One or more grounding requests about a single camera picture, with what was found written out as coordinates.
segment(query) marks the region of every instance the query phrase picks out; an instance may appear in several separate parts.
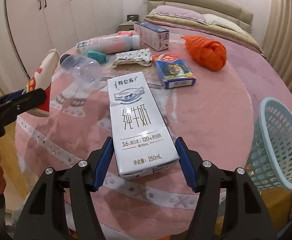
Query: headboard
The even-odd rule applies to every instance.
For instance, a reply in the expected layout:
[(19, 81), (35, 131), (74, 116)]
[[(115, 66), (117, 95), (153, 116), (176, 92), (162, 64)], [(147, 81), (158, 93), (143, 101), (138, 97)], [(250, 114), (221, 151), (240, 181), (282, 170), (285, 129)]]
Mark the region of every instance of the headboard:
[(243, 30), (250, 33), (254, 14), (246, 9), (226, 0), (147, 0), (147, 13), (158, 5), (170, 5), (200, 14), (214, 14), (236, 23)]

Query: metal bolt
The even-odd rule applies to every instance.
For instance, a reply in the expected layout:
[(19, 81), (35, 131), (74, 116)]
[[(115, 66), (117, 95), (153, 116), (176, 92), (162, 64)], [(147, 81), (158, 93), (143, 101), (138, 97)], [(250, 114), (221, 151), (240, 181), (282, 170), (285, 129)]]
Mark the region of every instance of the metal bolt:
[(212, 166), (212, 163), (209, 162), (209, 161), (204, 161), (204, 162), (203, 162), (203, 165), (204, 165), (204, 167), (206, 167), (206, 168), (210, 168), (210, 167)]
[(80, 161), (78, 163), (78, 166), (80, 166), (80, 167), (85, 167), (86, 165), (87, 165), (87, 161)]
[(245, 173), (245, 170), (244, 170), (243, 168), (238, 168), (238, 169), (237, 169), (237, 173), (243, 175), (243, 174)]
[(52, 169), (52, 168), (47, 168), (47, 169), (45, 170), (45, 173), (46, 173), (47, 175), (52, 174), (52, 173), (53, 173), (53, 169)]

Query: teal object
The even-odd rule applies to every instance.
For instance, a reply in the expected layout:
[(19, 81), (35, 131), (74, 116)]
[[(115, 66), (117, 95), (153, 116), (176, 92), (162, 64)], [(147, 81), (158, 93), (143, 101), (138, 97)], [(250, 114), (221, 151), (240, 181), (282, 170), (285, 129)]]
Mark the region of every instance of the teal object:
[(258, 190), (292, 190), (292, 114), (275, 98), (260, 103), (246, 172)]
[(105, 63), (107, 61), (107, 56), (104, 53), (98, 51), (89, 50), (86, 53), (86, 56), (97, 60), (99, 64)]

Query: round table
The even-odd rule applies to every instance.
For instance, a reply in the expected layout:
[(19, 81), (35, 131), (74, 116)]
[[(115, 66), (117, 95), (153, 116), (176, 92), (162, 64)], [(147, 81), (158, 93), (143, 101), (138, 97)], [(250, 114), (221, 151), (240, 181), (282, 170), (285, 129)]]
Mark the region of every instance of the round table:
[[(182, 136), (189, 149), (221, 169), (244, 167), (254, 132), (253, 109), (233, 67), (227, 63), (211, 72), (198, 66), (181, 36), (173, 33), (168, 50), (151, 52), (177, 53), (194, 72), (195, 85), (165, 90), (153, 65), (112, 68), (108, 63), (98, 91), (87, 94), (58, 66), (50, 116), (24, 113), (17, 120), (16, 147), (27, 168), (40, 176), (46, 167), (71, 167), (99, 149), (111, 136), (107, 79), (137, 71), (144, 72), (173, 140)], [(117, 175), (113, 157), (104, 185), (92, 199), (107, 239), (159, 239), (188, 229), (198, 194), (187, 186), (179, 164), (126, 180)]]

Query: pillow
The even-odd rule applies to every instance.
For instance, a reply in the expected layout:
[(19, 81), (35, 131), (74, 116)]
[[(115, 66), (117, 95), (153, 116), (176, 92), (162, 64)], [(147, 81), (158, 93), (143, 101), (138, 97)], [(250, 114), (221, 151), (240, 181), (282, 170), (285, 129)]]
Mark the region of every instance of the pillow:
[(150, 14), (159, 14), (175, 18), (187, 19), (207, 25), (205, 19), (200, 13), (169, 5), (159, 5), (157, 8), (153, 9)]
[(238, 32), (238, 33), (240, 33), (242, 35), (249, 36), (249, 33), (244, 31), (242, 28), (240, 28), (234, 22), (231, 22), (229, 20), (226, 20), (226, 19), (224, 19), (222, 17), (219, 17), (217, 15), (214, 15), (214, 14), (203, 14), (202, 16), (204, 17), (205, 22), (208, 23), (208, 24), (224, 27), (226, 29)]

